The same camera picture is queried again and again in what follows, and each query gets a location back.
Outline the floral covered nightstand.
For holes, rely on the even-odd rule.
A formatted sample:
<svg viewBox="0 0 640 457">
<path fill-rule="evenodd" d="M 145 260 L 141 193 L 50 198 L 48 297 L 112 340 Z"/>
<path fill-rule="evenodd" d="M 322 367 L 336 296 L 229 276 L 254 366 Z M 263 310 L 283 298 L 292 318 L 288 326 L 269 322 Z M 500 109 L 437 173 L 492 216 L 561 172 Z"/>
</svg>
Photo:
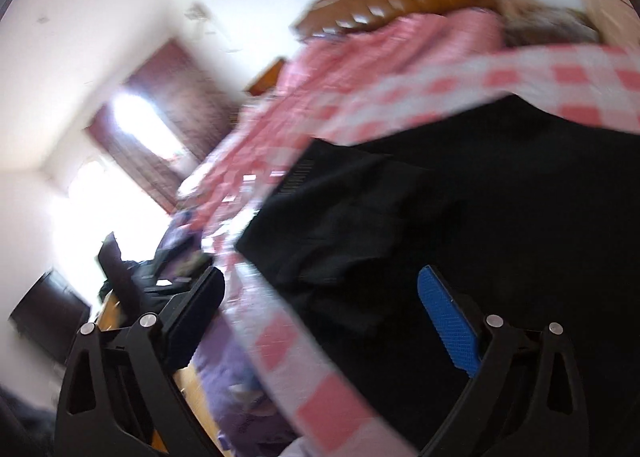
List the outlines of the floral covered nightstand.
<svg viewBox="0 0 640 457">
<path fill-rule="evenodd" d="M 508 47 L 552 44 L 600 44 L 600 31 L 574 9 L 550 6 L 516 6 L 503 15 Z"/>
</svg>

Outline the wooden nightstand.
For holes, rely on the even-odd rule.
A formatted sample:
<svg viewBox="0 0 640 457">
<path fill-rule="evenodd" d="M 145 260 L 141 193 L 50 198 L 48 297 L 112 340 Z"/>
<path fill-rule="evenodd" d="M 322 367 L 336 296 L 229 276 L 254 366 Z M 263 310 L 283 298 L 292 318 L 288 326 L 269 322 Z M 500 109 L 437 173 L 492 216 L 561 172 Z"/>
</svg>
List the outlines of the wooden nightstand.
<svg viewBox="0 0 640 457">
<path fill-rule="evenodd" d="M 284 57 L 276 58 L 268 67 L 262 70 L 254 80 L 247 84 L 244 92 L 256 97 L 272 90 L 273 87 L 277 85 L 280 72 L 285 64 L 286 59 Z"/>
</svg>

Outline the wooden dresser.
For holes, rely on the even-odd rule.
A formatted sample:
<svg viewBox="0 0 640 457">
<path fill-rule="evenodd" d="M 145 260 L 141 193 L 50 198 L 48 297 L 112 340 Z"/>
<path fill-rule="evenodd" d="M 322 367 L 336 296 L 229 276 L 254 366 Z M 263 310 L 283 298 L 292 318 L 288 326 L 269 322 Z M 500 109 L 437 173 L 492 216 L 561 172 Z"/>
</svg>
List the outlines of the wooden dresser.
<svg viewBox="0 0 640 457">
<path fill-rule="evenodd" d="M 134 373 L 129 395 L 139 393 L 141 403 L 135 413 L 146 411 L 152 422 L 145 438 L 162 456 L 222 456 L 204 425 L 186 401 L 186 389 L 179 373 L 168 373 L 160 361 L 162 327 L 160 313 L 145 313 L 131 326 L 124 326 L 124 307 L 116 295 L 107 295 L 98 325 L 114 335 L 114 349 L 128 357 Z"/>
</svg>

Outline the dark clothes pile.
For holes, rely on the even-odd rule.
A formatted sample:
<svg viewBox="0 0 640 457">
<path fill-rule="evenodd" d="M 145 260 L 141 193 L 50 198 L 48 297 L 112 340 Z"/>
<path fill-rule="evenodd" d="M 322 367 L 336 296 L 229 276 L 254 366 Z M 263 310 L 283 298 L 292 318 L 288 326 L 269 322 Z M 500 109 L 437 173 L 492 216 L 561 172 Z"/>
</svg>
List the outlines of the dark clothes pile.
<svg viewBox="0 0 640 457">
<path fill-rule="evenodd" d="M 108 262 L 122 264 L 137 295 L 165 299 L 169 295 L 189 291 L 205 269 L 213 264 L 214 257 L 195 247 L 195 237 L 188 234 L 183 240 L 175 240 L 169 247 L 158 248 L 152 260 L 125 261 L 115 235 L 111 233 L 104 238 L 96 261 L 105 276 L 98 294 L 103 303 L 107 295 L 115 294 L 114 284 L 106 273 Z"/>
</svg>

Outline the black pants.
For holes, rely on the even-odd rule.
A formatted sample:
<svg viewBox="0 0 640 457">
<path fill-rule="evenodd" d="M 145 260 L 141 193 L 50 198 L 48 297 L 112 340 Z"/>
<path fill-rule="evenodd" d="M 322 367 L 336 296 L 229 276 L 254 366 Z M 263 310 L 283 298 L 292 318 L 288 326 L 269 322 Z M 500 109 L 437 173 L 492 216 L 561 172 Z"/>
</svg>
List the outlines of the black pants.
<svg viewBox="0 0 640 457">
<path fill-rule="evenodd" d="M 236 240 L 366 402 L 424 448 L 470 382 L 419 297 L 526 331 L 477 444 L 512 453 L 532 419 L 541 333 L 561 325 L 588 431 L 563 456 L 639 450 L 639 139 L 516 96 L 344 147 L 314 140 Z"/>
</svg>

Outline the pink checkered bed sheet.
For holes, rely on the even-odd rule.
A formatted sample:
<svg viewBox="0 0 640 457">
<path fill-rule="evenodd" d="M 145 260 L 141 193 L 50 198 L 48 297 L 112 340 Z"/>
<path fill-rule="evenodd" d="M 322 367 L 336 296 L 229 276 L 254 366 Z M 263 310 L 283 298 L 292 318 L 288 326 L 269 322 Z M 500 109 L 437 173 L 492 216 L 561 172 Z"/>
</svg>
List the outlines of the pink checkered bed sheet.
<svg viewBox="0 0 640 457">
<path fill-rule="evenodd" d="M 352 145 L 512 93 L 545 112 L 634 133 L 638 50 L 534 46 L 416 68 L 347 93 L 321 85 L 241 110 L 236 129 L 182 184 L 192 226 L 228 288 L 222 313 L 280 410 L 320 456 L 409 456 L 285 303 L 233 249 L 262 199 L 319 137 Z"/>
</svg>

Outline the pink quilt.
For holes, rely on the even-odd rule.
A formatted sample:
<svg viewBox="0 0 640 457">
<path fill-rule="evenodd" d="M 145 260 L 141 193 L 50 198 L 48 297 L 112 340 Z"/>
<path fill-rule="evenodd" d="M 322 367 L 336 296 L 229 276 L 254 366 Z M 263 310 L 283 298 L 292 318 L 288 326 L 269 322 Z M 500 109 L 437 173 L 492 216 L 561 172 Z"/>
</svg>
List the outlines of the pink quilt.
<svg viewBox="0 0 640 457">
<path fill-rule="evenodd" d="M 467 8 L 445 16 L 411 14 L 371 32 L 310 40 L 281 70 L 276 93 L 350 92 L 384 76 L 448 64 L 504 47 L 502 18 Z"/>
</svg>

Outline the black television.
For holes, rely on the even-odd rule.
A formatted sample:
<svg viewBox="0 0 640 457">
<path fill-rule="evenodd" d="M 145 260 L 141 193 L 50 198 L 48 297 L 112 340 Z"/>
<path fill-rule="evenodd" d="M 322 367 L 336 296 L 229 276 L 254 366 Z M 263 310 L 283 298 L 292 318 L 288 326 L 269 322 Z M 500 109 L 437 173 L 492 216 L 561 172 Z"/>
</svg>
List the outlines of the black television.
<svg viewBox="0 0 640 457">
<path fill-rule="evenodd" d="M 56 269 L 43 273 L 10 314 L 18 333 L 65 366 L 91 307 Z"/>
</svg>

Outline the purple floral blanket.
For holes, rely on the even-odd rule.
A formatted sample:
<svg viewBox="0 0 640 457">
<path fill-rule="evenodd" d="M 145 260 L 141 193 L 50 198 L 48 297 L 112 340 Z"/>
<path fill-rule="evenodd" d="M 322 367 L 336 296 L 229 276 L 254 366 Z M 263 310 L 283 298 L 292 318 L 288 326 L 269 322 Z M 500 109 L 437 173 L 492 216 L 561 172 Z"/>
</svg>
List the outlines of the purple floral blanket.
<svg viewBox="0 0 640 457">
<path fill-rule="evenodd" d="M 298 439 L 221 314 L 179 378 L 192 411 L 225 454 L 279 456 Z"/>
</svg>

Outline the dark patterned curtain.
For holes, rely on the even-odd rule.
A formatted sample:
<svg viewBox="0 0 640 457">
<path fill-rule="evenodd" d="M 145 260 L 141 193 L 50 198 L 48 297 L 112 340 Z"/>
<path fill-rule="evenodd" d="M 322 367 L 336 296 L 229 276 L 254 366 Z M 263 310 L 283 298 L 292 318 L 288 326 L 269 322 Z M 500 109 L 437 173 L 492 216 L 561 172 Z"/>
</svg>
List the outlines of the dark patterned curtain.
<svg viewBox="0 0 640 457">
<path fill-rule="evenodd" d="M 111 95 L 86 132 L 164 211 L 232 131 L 239 105 L 171 39 Z"/>
</svg>

